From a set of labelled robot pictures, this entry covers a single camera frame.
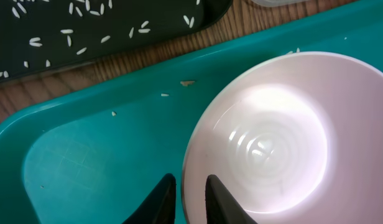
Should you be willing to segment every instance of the wood grain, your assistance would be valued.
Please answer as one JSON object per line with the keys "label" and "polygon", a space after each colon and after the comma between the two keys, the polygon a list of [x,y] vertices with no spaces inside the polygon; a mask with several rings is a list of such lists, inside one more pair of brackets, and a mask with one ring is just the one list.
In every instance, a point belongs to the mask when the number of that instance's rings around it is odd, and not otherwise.
{"label": "wood grain", "polygon": [[0,84],[0,123],[27,106],[353,1],[355,0],[310,0],[289,6],[267,8],[260,7],[251,0],[234,0],[229,11],[219,22],[196,34],[111,55],[95,63],[63,72],[35,74]]}

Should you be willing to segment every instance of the transparent lid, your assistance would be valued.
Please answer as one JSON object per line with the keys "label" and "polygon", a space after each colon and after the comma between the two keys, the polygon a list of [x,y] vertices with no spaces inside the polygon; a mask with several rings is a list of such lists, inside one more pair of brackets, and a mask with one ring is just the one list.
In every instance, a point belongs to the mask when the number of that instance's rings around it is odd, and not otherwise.
{"label": "transparent lid", "polygon": [[296,2],[302,2],[307,0],[252,0],[256,4],[265,7],[275,7],[275,6],[283,6],[285,4],[292,4]]}

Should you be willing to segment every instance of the white bowl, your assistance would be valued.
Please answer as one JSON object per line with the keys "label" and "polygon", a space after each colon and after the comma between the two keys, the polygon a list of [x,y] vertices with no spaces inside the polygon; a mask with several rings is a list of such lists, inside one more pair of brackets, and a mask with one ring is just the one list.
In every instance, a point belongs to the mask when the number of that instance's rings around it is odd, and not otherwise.
{"label": "white bowl", "polygon": [[210,174],[259,224],[383,223],[383,73],[326,52],[246,71],[190,139],[182,197],[191,224],[206,223]]}

